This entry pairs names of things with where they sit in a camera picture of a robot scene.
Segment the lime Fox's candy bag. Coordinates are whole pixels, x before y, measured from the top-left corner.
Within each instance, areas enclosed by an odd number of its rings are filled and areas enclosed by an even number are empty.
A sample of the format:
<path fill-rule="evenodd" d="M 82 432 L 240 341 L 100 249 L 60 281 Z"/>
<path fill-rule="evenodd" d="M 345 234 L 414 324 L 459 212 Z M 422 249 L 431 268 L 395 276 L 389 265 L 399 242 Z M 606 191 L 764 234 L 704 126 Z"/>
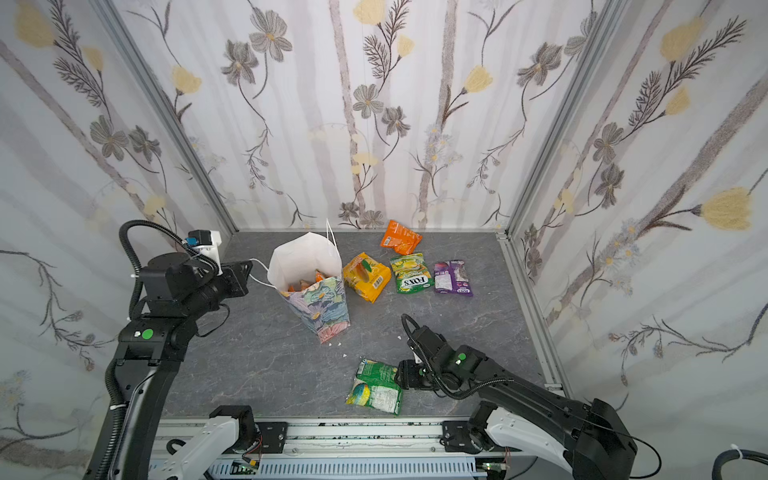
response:
<path fill-rule="evenodd" d="M 395 366 L 362 359 L 358 364 L 346 404 L 398 416 L 402 403 L 402 388 L 396 382 L 398 373 Z"/>

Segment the orange pink Fox's bag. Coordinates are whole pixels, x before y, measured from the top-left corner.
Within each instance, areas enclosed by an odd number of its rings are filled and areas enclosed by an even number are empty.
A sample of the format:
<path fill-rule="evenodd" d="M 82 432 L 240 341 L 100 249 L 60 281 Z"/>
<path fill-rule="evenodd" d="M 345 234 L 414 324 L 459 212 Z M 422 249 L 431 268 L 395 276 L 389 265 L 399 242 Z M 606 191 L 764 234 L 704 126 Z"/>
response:
<path fill-rule="evenodd" d="M 325 280 L 326 278 L 327 276 L 323 272 L 316 270 L 312 279 L 300 279 L 297 282 L 291 283 L 288 286 L 288 292 L 299 292 L 307 290 L 308 288 Z"/>

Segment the white paper bag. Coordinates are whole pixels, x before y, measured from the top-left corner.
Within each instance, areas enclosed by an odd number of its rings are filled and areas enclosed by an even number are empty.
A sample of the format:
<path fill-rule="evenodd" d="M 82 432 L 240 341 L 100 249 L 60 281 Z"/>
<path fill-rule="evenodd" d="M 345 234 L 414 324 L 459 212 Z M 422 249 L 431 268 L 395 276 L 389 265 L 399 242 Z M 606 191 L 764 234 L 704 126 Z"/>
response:
<path fill-rule="evenodd" d="M 254 258 L 266 279 L 252 279 L 275 290 L 321 342 L 350 326 L 342 259 L 331 226 L 324 234 L 306 233 L 272 252 L 268 264 Z"/>

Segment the green Fox's candy bag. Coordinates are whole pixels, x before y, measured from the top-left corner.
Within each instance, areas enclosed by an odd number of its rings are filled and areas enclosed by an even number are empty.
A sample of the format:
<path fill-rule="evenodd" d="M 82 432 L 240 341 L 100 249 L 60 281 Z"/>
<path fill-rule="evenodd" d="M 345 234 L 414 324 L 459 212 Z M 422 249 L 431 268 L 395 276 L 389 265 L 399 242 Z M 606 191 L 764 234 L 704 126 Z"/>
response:
<path fill-rule="evenodd" d="M 400 294 L 412 294 L 430 289 L 434 279 L 422 253 L 403 255 L 390 260 Z"/>

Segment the yellow snack bag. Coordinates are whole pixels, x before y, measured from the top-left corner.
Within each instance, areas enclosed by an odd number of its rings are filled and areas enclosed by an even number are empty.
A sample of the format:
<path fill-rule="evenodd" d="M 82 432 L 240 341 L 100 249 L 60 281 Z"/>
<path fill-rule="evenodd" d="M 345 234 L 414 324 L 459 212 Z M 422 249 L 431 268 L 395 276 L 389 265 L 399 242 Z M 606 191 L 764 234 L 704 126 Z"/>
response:
<path fill-rule="evenodd" d="M 360 253 L 349 261 L 343 267 L 342 275 L 345 284 L 370 303 L 378 299 L 392 278 L 389 267 L 366 253 Z"/>

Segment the purple snack packet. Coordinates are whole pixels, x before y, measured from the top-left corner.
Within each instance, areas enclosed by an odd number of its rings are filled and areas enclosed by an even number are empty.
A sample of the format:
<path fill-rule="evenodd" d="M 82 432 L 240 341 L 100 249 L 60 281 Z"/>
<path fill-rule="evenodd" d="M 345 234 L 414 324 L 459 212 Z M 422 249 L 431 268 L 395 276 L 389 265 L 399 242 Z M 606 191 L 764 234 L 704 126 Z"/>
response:
<path fill-rule="evenodd" d="M 448 260 L 434 265 L 434 288 L 439 294 L 473 296 L 464 260 Z"/>

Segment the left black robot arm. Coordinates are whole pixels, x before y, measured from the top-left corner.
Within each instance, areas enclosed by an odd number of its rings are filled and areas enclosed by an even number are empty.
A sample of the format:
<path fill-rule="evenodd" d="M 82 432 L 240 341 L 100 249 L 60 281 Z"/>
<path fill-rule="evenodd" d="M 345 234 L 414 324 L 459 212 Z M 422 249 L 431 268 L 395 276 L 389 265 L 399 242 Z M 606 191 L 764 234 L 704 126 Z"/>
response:
<path fill-rule="evenodd" d="M 159 231 L 177 250 L 141 262 L 129 238 L 131 230 Z M 224 301 L 248 293 L 250 260 L 222 263 L 205 253 L 210 231 L 193 230 L 182 238 L 147 220 L 130 220 L 118 232 L 134 273 L 127 325 L 108 364 L 104 383 L 109 407 L 84 474 L 87 479 L 145 479 L 156 432 L 170 387 L 197 322 Z"/>

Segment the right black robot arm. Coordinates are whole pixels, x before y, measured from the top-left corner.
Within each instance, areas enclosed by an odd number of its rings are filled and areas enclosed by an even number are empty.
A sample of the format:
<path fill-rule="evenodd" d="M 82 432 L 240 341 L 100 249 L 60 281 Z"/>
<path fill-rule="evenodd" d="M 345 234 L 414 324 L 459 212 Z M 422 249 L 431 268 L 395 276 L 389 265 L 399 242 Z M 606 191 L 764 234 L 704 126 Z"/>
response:
<path fill-rule="evenodd" d="M 461 436 L 446 436 L 450 451 L 478 454 L 509 448 L 538 457 L 575 479 L 630 479 L 640 439 L 631 436 L 617 411 L 595 399 L 572 400 L 501 367 L 483 352 L 445 338 L 409 315 L 401 322 L 414 357 L 401 363 L 396 380 L 404 389 L 441 392 L 481 402 Z"/>

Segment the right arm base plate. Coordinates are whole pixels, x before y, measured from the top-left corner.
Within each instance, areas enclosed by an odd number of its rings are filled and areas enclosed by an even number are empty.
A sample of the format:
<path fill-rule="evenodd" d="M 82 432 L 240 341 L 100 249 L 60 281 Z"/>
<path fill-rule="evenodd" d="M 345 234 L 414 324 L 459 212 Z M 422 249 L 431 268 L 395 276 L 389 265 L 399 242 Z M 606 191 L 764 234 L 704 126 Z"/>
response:
<path fill-rule="evenodd" d="M 440 444 L 448 453 L 479 454 L 484 451 L 482 442 L 473 436 L 467 420 L 445 420 L 441 424 Z"/>

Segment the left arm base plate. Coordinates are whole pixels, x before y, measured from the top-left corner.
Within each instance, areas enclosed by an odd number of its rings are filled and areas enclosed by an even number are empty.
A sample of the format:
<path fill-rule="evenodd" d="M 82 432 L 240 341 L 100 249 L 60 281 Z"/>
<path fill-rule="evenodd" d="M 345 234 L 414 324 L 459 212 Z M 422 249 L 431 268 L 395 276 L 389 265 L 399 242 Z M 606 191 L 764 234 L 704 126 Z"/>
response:
<path fill-rule="evenodd" d="M 287 422 L 258 421 L 257 441 L 253 452 L 259 454 L 282 454 L 287 440 Z"/>

